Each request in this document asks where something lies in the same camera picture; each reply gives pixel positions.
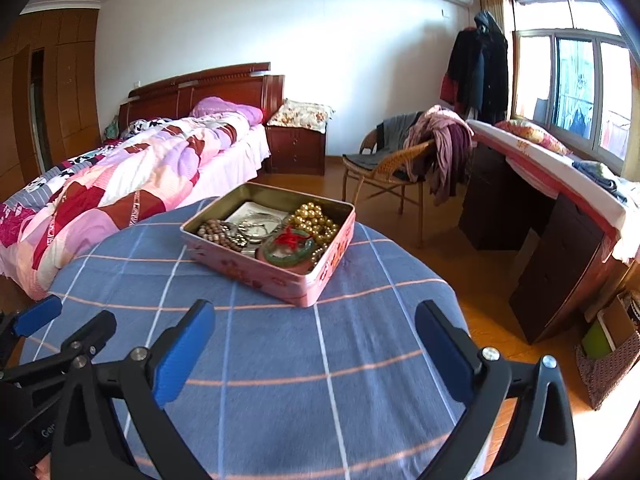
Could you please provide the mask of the pink bangle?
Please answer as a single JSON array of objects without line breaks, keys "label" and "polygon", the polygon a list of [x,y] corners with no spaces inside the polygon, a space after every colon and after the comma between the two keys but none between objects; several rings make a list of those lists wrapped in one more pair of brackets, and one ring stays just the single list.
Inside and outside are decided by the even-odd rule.
[{"label": "pink bangle", "polygon": [[258,261],[268,263],[270,264],[270,266],[274,266],[276,269],[293,272],[300,275],[308,274],[314,268],[314,265],[311,262],[311,258],[300,260],[299,262],[292,264],[273,263],[267,259],[261,247],[256,250],[255,258]]}]

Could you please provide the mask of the wooden headboard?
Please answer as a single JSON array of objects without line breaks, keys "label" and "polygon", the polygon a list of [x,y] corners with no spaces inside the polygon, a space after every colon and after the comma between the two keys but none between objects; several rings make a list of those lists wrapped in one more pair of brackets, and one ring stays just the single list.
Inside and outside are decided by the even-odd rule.
[{"label": "wooden headboard", "polygon": [[259,62],[155,81],[129,92],[127,101],[119,107],[119,130],[138,119],[186,117],[198,102],[210,96],[260,108],[265,124],[283,103],[284,78],[271,73],[270,62]]}]

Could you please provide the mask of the folded dark clothes on desk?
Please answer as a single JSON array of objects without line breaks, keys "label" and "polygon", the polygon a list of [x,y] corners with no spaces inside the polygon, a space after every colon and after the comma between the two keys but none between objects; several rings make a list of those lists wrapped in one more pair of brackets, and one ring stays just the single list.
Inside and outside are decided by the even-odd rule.
[{"label": "folded dark clothes on desk", "polygon": [[572,167],[578,170],[581,174],[593,180],[593,182],[603,188],[608,194],[611,194],[621,202],[627,203],[627,197],[623,193],[623,183],[614,172],[608,168],[602,162],[596,162],[595,160],[574,160]]}]

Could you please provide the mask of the pink metal tin box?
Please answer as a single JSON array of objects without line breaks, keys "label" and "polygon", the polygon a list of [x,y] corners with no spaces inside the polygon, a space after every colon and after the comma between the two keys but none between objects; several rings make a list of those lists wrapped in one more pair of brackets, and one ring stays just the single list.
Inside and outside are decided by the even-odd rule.
[{"label": "pink metal tin box", "polygon": [[350,203],[247,183],[180,226],[193,258],[297,307],[310,307],[352,241]]}]

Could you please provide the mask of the window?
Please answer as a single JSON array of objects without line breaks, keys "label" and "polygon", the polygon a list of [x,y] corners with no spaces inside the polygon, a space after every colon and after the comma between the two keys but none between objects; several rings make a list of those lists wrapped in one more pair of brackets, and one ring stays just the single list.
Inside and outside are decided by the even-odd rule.
[{"label": "window", "polygon": [[620,172],[632,111],[631,56],[598,0],[512,0],[512,115]]}]

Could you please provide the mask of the dark coats on rack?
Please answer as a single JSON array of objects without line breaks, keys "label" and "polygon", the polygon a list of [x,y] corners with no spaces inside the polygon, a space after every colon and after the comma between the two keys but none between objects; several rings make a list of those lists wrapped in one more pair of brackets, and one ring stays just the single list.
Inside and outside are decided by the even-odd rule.
[{"label": "dark coats on rack", "polygon": [[460,116],[495,125],[508,111],[508,42],[489,11],[478,12],[474,24],[454,40],[439,97]]}]

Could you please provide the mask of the bed with patchwork quilt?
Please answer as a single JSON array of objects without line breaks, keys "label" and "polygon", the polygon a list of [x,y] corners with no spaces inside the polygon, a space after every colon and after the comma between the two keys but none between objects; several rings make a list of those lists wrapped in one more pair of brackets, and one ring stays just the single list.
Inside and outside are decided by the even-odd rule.
[{"label": "bed with patchwork quilt", "polygon": [[30,298],[107,237],[156,214],[223,196],[257,176],[266,129],[240,112],[162,120],[68,177],[43,185],[41,206],[1,206],[1,274]]}]

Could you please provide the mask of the printed paper in tin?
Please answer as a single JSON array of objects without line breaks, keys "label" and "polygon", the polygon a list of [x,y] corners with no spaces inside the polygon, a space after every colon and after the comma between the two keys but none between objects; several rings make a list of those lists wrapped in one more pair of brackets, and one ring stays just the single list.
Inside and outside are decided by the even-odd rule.
[{"label": "printed paper in tin", "polygon": [[241,219],[246,217],[248,214],[254,214],[254,212],[274,214],[275,216],[279,217],[282,222],[288,216],[288,212],[286,211],[262,206],[255,202],[245,202],[244,204],[239,206],[236,211],[233,211],[232,214],[230,214],[230,216],[226,219],[226,221],[237,225]]}]

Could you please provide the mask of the red knot coin charm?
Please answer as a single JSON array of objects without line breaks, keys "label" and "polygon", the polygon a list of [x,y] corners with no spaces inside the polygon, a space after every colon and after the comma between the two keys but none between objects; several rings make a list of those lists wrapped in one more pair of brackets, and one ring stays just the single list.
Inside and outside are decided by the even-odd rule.
[{"label": "red knot coin charm", "polygon": [[311,235],[300,229],[294,229],[292,226],[286,226],[274,239],[273,243],[286,247],[289,250],[297,250],[300,245],[306,243],[311,238]]}]

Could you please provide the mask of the dark wooden desk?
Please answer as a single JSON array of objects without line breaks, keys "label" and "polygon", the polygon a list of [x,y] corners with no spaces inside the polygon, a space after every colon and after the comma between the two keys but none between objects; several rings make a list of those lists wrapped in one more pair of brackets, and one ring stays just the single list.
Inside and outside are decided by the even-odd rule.
[{"label": "dark wooden desk", "polygon": [[521,250],[538,235],[509,298],[530,344],[576,323],[616,273],[605,232],[576,198],[545,196],[485,144],[474,148],[459,228],[477,250]]}]

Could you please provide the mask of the green jade bangle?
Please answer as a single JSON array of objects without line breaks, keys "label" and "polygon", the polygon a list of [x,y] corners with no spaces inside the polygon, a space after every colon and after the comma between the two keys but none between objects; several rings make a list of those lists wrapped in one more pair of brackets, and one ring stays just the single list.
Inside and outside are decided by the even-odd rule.
[{"label": "green jade bangle", "polygon": [[269,261],[273,263],[292,264],[299,262],[300,260],[311,258],[311,255],[314,252],[314,244],[316,244],[314,237],[311,234],[311,238],[307,240],[305,244],[300,245],[297,250],[289,250],[286,247],[278,246],[273,243],[274,239],[280,232],[273,234],[273,236],[270,236],[268,240],[262,244],[262,250]]}]

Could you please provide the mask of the blue plaid tablecloth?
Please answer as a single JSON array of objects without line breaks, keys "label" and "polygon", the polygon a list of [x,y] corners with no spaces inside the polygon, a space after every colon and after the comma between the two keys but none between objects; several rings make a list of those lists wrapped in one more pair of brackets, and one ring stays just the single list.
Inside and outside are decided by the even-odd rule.
[{"label": "blue plaid tablecloth", "polygon": [[58,272],[58,318],[23,361],[58,351],[101,310],[117,320],[103,361],[148,346],[194,301],[216,311],[212,338],[167,413],[216,479],[413,479],[463,413],[414,328],[436,302],[464,325],[456,294],[423,262],[356,226],[318,302],[291,307],[198,264],[184,207],[83,250]]}]

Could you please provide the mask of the wicker chair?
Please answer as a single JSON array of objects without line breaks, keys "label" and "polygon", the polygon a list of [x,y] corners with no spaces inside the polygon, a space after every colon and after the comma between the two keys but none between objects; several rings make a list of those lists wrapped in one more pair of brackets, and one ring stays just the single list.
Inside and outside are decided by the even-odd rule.
[{"label": "wicker chair", "polygon": [[402,148],[397,152],[385,155],[372,169],[358,166],[356,162],[351,162],[346,155],[343,155],[342,201],[346,202],[350,198],[350,202],[357,206],[362,188],[369,185],[375,188],[375,192],[363,198],[363,202],[390,194],[400,200],[398,214],[404,213],[405,204],[416,206],[418,208],[416,244],[421,247],[424,240],[425,181],[411,181],[409,178],[401,178],[399,171],[422,156],[430,159],[434,155],[434,140],[428,140],[412,148]]}]

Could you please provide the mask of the floral pillow on desk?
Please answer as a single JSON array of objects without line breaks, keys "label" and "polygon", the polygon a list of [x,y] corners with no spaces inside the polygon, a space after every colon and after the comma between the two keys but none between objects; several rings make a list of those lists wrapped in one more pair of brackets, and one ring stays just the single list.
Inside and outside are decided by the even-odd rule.
[{"label": "floral pillow on desk", "polygon": [[526,119],[503,120],[495,124],[495,127],[559,155],[568,156],[572,152],[546,129]]}]

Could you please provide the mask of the wooden wardrobe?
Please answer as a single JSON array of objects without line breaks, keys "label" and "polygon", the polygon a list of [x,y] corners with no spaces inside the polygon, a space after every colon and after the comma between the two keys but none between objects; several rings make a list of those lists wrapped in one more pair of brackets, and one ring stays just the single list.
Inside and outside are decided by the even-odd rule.
[{"label": "wooden wardrobe", "polygon": [[1,37],[1,197],[101,144],[96,9],[19,16]]}]

